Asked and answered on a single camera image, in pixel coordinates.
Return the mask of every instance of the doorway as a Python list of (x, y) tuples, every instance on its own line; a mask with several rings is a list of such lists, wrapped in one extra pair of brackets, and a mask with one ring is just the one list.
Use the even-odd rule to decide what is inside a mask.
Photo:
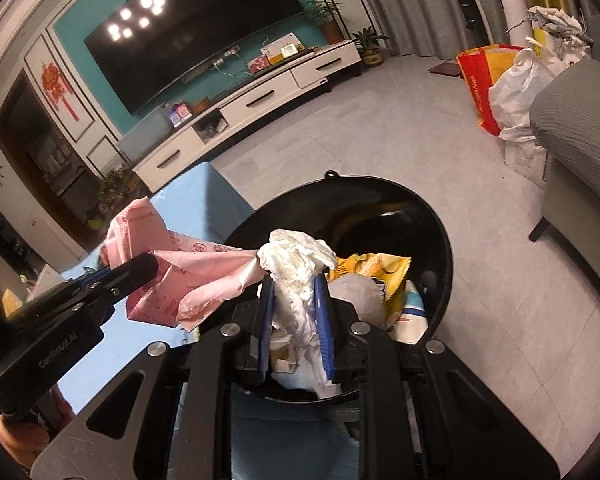
[(100, 180), (46, 112), (24, 73), (0, 110), (0, 149), (38, 203), (85, 251), (102, 235), (88, 225)]

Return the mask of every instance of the red shopping bag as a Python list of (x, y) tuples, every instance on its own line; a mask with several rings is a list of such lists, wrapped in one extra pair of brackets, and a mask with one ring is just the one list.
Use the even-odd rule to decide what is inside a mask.
[(491, 113), (489, 88), (513, 66), (513, 60), (520, 50), (521, 46), (496, 44), (473, 48), (457, 56), (458, 65), (480, 114), (480, 126), (491, 135), (499, 135), (500, 127)]

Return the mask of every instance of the crumpled white tissue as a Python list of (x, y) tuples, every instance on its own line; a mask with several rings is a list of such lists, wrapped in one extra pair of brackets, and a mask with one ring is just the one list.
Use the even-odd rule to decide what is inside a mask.
[(325, 266), (335, 269), (335, 253), (323, 240), (305, 233), (276, 229), (258, 250), (260, 265), (274, 281), (274, 323), (290, 334), (306, 389), (318, 397), (333, 397), (340, 385), (327, 380), (315, 322), (314, 278)]

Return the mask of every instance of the teal wall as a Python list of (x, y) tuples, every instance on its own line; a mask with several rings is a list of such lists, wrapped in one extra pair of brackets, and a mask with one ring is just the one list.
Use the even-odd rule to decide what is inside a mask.
[[(84, 39), (126, 1), (77, 0), (54, 25), (54, 30), (72, 63), (100, 106), (122, 134), (126, 134), (151, 110), (163, 102), (186, 101), (193, 104), (202, 98), (211, 98), (218, 95), (231, 88), (241, 79), (250, 77), (246, 73), (244, 63), (239, 58), (232, 56), (220, 69), (234, 75), (235, 78), (219, 73), (217, 70), (208, 70), (186, 84), (174, 83), (153, 101), (147, 103), (141, 110), (131, 115), (102, 75), (84, 44)], [(303, 4), (309, 0), (298, 1)], [(305, 46), (326, 44), (320, 31), (308, 23), (303, 16), (286, 20), (276, 27), (267, 29), (270, 41), (290, 32), (294, 32)], [(241, 42), (240, 56), (246, 61), (256, 57), (260, 53), (263, 40), (263, 36), (256, 35)]]

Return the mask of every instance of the tv cabinet drawer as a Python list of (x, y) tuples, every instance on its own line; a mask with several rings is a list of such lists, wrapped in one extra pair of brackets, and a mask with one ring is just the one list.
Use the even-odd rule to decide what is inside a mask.
[(353, 43), (328, 50), (291, 69), (298, 86), (304, 88), (344, 67), (360, 61), (360, 54)]
[(229, 126), (235, 128), (268, 114), (292, 99), (297, 92), (298, 85), (291, 72), (283, 72), (231, 101), (220, 111)]
[(156, 192), (186, 169), (204, 147), (205, 143), (193, 126), (184, 128), (151, 152), (134, 171), (151, 191)]

